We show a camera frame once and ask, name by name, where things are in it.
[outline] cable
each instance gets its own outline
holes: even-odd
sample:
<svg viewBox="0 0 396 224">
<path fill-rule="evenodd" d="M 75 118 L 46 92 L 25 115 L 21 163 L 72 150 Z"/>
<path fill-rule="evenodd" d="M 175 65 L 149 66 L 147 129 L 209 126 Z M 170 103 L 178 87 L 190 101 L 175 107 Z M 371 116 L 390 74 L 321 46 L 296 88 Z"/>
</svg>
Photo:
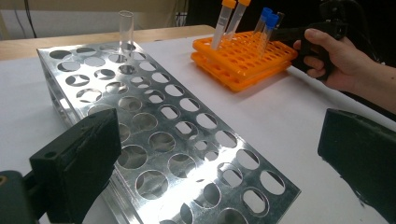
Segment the cable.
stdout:
<svg viewBox="0 0 396 224">
<path fill-rule="evenodd" d="M 26 10 L 27 20 L 28 20 L 29 23 L 30 23 L 30 27 L 32 27 L 33 36 L 34 36 L 35 38 L 37 38 L 37 35 L 35 34 L 35 28 L 33 27 L 32 18 L 31 18 L 31 16 L 30 16 L 29 0 L 24 0 L 24 4 L 25 4 L 25 10 Z"/>
</svg>

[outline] orange test tube rack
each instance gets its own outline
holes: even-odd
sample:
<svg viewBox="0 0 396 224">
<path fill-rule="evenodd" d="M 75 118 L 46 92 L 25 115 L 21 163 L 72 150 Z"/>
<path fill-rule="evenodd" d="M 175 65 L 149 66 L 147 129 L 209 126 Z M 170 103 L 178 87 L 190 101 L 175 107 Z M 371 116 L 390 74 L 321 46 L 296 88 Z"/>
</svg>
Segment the orange test tube rack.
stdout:
<svg viewBox="0 0 396 224">
<path fill-rule="evenodd" d="M 222 39 L 218 49 L 210 48 L 212 37 L 196 39 L 191 54 L 195 63 L 231 91 L 242 91 L 263 79 L 286 70 L 298 55 L 295 49 L 279 42 L 269 42 L 260 56 L 259 35 L 238 33 L 231 41 Z"/>
</svg>

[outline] finger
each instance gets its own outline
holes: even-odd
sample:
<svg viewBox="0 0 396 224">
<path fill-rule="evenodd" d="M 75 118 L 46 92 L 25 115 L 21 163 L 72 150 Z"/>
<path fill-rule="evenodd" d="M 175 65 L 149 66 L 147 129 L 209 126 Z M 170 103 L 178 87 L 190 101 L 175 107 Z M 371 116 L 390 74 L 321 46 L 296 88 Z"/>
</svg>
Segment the finger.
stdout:
<svg viewBox="0 0 396 224">
<path fill-rule="evenodd" d="M 314 68 L 308 69 L 306 73 L 312 77 L 312 78 L 317 78 L 317 77 L 322 77 L 326 74 L 326 70 L 324 68 L 316 70 Z"/>
<path fill-rule="evenodd" d="M 332 36 L 317 29 L 306 29 L 304 36 L 309 42 L 316 45 L 321 45 L 323 48 L 329 51 L 329 53 L 342 49 L 345 45 L 344 43 L 334 39 Z"/>
<path fill-rule="evenodd" d="M 296 41 L 293 43 L 293 48 L 294 48 L 294 49 L 301 49 L 301 40 L 296 40 Z"/>
<path fill-rule="evenodd" d="M 324 62 L 313 56 L 304 57 L 304 63 L 316 70 L 320 70 L 324 67 Z"/>
</svg>

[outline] wall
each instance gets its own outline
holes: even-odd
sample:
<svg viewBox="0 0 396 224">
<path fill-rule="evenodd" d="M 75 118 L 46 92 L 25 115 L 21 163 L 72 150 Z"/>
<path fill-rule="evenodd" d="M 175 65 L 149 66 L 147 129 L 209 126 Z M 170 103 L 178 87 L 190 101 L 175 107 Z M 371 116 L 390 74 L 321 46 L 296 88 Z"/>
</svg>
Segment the wall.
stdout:
<svg viewBox="0 0 396 224">
<path fill-rule="evenodd" d="M 91 2 L 92 7 L 87 6 L 87 2 Z M 0 0 L 0 13 L 10 39 L 34 37 L 21 3 L 22 0 Z M 176 26 L 176 12 L 187 10 L 187 0 L 35 0 L 29 3 L 37 37 L 117 32 L 118 11 L 123 9 L 134 13 L 136 30 L 172 27 Z M 5 32 L 1 34 L 2 39 L 7 39 Z"/>
</svg>

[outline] metal test tube rack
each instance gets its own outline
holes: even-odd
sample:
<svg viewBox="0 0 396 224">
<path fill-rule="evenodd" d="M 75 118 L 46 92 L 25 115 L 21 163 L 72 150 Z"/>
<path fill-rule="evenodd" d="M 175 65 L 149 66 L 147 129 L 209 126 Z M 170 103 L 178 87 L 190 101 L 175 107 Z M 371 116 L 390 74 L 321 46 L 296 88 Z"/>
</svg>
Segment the metal test tube rack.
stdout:
<svg viewBox="0 0 396 224">
<path fill-rule="evenodd" d="M 116 42 L 37 52 L 66 126 L 118 111 L 123 149 L 102 196 L 119 223 L 277 223 L 299 195 L 136 43 L 129 52 Z"/>
</svg>

